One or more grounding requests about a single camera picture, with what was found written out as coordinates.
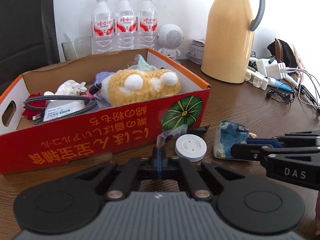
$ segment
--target box handle hole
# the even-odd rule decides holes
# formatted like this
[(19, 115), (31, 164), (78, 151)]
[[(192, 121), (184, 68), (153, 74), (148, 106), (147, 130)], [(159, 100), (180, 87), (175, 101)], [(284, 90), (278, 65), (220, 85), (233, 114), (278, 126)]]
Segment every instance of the box handle hole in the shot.
[(14, 113), (16, 112), (16, 110), (17, 110), (16, 103), (14, 101), (11, 101), (7, 109), (4, 111), (2, 115), (2, 123), (4, 124), (5, 127), (9, 126), (10, 121)]

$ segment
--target black circular joint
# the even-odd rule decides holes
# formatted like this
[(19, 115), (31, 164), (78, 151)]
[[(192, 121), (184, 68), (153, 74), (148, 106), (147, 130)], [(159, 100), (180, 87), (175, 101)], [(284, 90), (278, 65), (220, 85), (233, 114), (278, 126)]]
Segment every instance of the black circular joint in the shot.
[(21, 229), (42, 234), (63, 234), (91, 222), (100, 199), (84, 181), (55, 181), (29, 188), (18, 195), (13, 211)]
[(293, 190), (260, 178), (233, 180), (217, 201), (231, 226), (255, 235), (276, 235), (296, 228), (304, 202)]

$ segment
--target plush toy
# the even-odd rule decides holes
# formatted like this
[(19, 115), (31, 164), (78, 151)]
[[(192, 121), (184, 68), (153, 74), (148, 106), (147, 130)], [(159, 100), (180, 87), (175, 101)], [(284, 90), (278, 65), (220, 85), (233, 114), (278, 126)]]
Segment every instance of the plush toy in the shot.
[(168, 69), (148, 72), (119, 70), (101, 84), (101, 96), (112, 106), (172, 96), (180, 91), (176, 73)]

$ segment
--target crumpled white tissue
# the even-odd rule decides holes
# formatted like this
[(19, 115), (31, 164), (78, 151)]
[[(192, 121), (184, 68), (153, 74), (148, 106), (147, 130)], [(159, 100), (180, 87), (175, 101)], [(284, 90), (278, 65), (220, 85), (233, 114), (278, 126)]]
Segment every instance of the crumpled white tissue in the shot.
[[(79, 96), (80, 93), (86, 92), (85, 82), (78, 83), (74, 80), (67, 80), (61, 84), (54, 95), (64, 95), (64, 96)], [(52, 92), (47, 91), (45, 95), (53, 95)]]

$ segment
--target plastic water bottle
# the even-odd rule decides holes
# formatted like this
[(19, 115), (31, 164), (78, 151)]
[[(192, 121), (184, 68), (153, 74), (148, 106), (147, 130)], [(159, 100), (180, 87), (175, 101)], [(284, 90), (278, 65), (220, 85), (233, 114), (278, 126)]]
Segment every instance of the plastic water bottle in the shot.
[(92, 23), (92, 54), (115, 50), (114, 21), (108, 0), (97, 0), (96, 8), (91, 16)]
[(157, 9), (152, 0), (141, 0), (139, 8), (139, 49), (152, 48), (157, 37)]
[(116, 12), (115, 27), (118, 40), (118, 49), (136, 49), (138, 17), (130, 4), (130, 0), (119, 0)]

